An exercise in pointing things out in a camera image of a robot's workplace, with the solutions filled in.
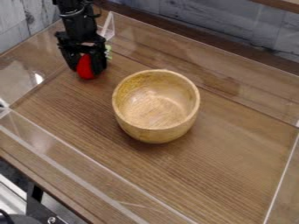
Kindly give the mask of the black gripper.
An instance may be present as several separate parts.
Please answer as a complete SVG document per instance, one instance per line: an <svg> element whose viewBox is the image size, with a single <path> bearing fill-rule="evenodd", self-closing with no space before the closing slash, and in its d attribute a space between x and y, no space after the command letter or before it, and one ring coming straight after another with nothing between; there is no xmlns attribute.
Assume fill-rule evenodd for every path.
<svg viewBox="0 0 299 224"><path fill-rule="evenodd" d="M57 39L61 56L69 69L72 71L76 70L80 54L88 53L90 58L90 71L94 75L100 75L108 66L105 38L96 34L93 37L78 41L70 38L65 31L57 31L54 37Z"/></svg>

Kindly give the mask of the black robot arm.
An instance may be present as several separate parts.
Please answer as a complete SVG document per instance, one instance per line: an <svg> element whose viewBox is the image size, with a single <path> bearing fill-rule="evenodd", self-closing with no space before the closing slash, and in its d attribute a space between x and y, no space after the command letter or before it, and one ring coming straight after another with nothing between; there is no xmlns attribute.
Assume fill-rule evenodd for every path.
<svg viewBox="0 0 299 224"><path fill-rule="evenodd" d="M97 34L93 0L52 0L60 11L62 31L54 32L69 69L84 80L94 79L108 66L106 39Z"/></svg>

